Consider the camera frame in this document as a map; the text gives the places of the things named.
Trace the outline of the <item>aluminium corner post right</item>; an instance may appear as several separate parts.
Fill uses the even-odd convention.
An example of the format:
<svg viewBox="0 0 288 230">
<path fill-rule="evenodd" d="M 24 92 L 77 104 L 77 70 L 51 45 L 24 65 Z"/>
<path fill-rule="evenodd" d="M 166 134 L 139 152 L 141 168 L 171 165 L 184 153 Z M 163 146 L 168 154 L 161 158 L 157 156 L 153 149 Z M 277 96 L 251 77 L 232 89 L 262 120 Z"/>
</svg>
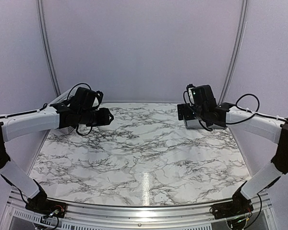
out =
<svg viewBox="0 0 288 230">
<path fill-rule="evenodd" d="M 238 27 L 237 27 L 234 47 L 233 47 L 232 55 L 231 55 L 230 62 L 228 65 L 225 82 L 224 82 L 224 85 L 223 85 L 223 88 L 222 88 L 222 91 L 218 100 L 218 104 L 221 104 L 225 101 L 226 96 L 229 92 L 231 82 L 234 77 L 235 67 L 238 61 L 240 49 L 241 49 L 243 38 L 244 38 L 245 28 L 247 24 L 248 8 L 249 8 L 249 1 L 243 0 L 241 2 L 240 16 L 238 20 Z"/>
</svg>

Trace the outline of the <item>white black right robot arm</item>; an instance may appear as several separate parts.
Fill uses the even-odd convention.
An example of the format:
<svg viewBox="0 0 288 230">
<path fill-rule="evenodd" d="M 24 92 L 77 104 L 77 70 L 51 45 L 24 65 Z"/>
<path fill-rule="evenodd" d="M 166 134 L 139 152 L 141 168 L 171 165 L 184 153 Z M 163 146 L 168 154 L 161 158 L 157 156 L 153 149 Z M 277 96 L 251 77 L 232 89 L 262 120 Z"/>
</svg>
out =
<svg viewBox="0 0 288 230">
<path fill-rule="evenodd" d="M 214 108 L 179 104 L 178 119 L 198 120 L 207 126 L 228 127 L 241 150 L 252 178 L 242 185 L 238 197 L 228 204 L 237 215 L 247 201 L 288 173 L 288 117 L 267 115 L 223 103 Z"/>
</svg>

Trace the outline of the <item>white plastic laundry basket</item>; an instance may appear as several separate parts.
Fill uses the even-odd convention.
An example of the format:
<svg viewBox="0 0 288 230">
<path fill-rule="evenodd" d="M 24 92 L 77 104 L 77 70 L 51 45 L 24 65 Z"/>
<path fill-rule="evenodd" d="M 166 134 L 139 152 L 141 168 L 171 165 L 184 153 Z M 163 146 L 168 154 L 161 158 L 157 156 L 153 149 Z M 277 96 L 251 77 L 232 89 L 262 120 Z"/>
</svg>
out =
<svg viewBox="0 0 288 230">
<path fill-rule="evenodd" d="M 66 92 L 58 96 L 56 99 L 51 101 L 49 104 L 58 104 L 58 103 L 62 103 L 66 99 L 71 99 L 75 95 L 77 88 L 78 86 L 76 86 L 74 89 L 67 90 Z M 57 133 L 58 135 L 68 135 L 69 133 L 73 131 L 74 131 L 74 128 L 69 126 L 69 127 L 65 127 L 62 129 L 56 129 L 55 133 Z"/>
</svg>

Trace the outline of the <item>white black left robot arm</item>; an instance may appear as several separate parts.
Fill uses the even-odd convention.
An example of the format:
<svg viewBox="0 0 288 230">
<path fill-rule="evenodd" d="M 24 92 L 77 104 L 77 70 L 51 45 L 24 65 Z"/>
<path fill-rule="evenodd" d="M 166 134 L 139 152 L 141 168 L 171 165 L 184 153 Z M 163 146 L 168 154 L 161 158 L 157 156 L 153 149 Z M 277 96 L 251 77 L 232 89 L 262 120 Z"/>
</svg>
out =
<svg viewBox="0 0 288 230">
<path fill-rule="evenodd" d="M 40 213 L 51 209 L 51 202 L 42 196 L 39 184 L 30 178 L 8 155 L 5 143 L 27 134 L 67 127 L 107 126 L 114 116 L 107 108 L 70 108 L 63 103 L 12 115 L 0 115 L 0 175 L 20 189 Z"/>
</svg>

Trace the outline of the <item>grey long sleeve shirt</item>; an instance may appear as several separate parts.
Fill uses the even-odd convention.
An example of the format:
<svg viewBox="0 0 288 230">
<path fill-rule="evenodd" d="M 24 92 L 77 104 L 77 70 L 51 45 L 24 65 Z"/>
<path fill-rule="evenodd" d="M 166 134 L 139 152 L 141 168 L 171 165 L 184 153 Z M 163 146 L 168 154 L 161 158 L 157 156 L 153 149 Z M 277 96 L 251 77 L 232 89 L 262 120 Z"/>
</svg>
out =
<svg viewBox="0 0 288 230">
<path fill-rule="evenodd" d="M 199 120 L 194 119 L 194 120 L 184 120 L 185 127 L 187 129 L 203 129 L 203 127 L 200 125 Z M 208 128 L 208 129 L 225 129 L 224 127 L 217 126 L 217 125 L 212 125 L 210 127 L 207 127 L 204 122 L 202 122 L 203 126 Z"/>
</svg>

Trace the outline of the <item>aluminium corner post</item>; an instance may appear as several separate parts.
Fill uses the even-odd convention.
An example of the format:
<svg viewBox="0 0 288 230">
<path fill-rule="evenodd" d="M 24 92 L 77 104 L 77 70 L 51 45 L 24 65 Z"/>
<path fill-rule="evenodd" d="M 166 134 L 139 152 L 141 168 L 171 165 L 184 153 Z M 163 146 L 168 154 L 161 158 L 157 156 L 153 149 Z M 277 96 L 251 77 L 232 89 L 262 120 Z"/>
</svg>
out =
<svg viewBox="0 0 288 230">
<path fill-rule="evenodd" d="M 37 16 L 38 16 L 38 21 L 39 21 L 42 45 L 43 45 L 43 49 L 45 52 L 45 58 L 46 58 L 46 63 L 47 63 L 49 74 L 50 74 L 51 83 L 52 83 L 55 95 L 59 96 L 61 93 L 60 93 L 60 87 L 58 83 L 55 66 L 53 63 L 50 44 L 48 40 L 46 17 L 45 17 L 45 10 L 44 10 L 44 1 L 36 0 L 36 8 L 37 8 Z"/>
<path fill-rule="evenodd" d="M 238 20 L 238 27 L 237 27 L 234 47 L 233 47 L 232 55 L 231 55 L 230 62 L 228 65 L 225 82 L 224 82 L 224 85 L 223 85 L 223 88 L 222 88 L 222 91 L 218 100 L 218 104 L 221 104 L 225 101 L 226 96 L 229 92 L 231 82 L 234 77 L 235 67 L 238 61 L 240 49 L 241 49 L 243 38 L 244 38 L 245 28 L 247 24 L 248 8 L 249 8 L 249 1 L 243 0 L 241 2 L 240 16 Z"/>
</svg>

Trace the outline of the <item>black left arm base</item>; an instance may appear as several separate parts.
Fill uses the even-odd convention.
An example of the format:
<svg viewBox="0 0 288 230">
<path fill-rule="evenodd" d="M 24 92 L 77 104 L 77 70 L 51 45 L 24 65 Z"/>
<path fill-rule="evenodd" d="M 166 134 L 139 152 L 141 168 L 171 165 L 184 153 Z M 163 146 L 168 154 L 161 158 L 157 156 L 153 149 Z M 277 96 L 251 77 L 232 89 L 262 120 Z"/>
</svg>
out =
<svg viewBox="0 0 288 230">
<path fill-rule="evenodd" d="M 27 210 L 48 215 L 55 210 L 58 210 L 58 214 L 55 214 L 59 218 L 65 217 L 67 204 L 55 200 L 49 200 L 46 194 L 39 193 L 33 198 L 28 198 L 25 208 Z"/>
</svg>

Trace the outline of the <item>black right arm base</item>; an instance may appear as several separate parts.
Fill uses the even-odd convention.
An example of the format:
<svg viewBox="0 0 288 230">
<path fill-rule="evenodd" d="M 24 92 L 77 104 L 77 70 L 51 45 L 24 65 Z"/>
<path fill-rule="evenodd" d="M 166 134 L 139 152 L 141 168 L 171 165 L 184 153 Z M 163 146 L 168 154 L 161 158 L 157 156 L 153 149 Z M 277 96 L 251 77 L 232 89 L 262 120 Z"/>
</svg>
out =
<svg viewBox="0 0 288 230">
<path fill-rule="evenodd" d="M 240 189 L 233 196 L 232 201 L 213 204 L 209 212 L 215 219 L 230 218 L 253 212 L 254 208 L 250 199 L 245 198 Z"/>
</svg>

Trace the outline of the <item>aluminium front rail frame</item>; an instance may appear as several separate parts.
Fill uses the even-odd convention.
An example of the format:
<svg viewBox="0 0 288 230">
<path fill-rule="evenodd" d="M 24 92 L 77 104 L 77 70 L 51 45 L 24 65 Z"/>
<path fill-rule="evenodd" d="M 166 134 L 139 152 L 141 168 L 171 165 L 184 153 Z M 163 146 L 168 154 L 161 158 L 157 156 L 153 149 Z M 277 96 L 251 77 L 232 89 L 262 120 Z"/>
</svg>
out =
<svg viewBox="0 0 288 230">
<path fill-rule="evenodd" d="M 20 193 L 9 195 L 0 230 L 228 230 L 246 221 L 248 230 L 276 230 L 274 211 L 267 193 L 252 199 L 253 211 L 231 218 L 215 219 L 212 202 L 194 205 L 122 207 L 66 201 L 62 218 L 43 219 L 25 209 Z"/>
</svg>

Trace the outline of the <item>aluminium corner post left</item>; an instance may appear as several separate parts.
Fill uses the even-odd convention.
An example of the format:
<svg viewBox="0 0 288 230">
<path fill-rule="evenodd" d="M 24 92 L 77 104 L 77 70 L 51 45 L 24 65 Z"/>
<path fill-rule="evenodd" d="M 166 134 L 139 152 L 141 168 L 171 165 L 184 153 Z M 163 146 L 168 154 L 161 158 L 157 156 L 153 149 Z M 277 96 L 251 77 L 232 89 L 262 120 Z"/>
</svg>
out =
<svg viewBox="0 0 288 230">
<path fill-rule="evenodd" d="M 46 63 L 47 63 L 49 74 L 50 74 L 51 83 L 52 83 L 55 95 L 59 96 L 61 93 L 60 93 L 60 87 L 58 83 L 55 66 L 53 63 L 50 44 L 48 40 L 46 17 L 45 17 L 45 10 L 44 10 L 44 1 L 36 0 L 36 8 L 37 8 L 37 16 L 38 16 L 38 21 L 39 21 L 42 45 L 43 45 L 43 49 L 45 52 L 45 58 L 46 58 Z"/>
</svg>

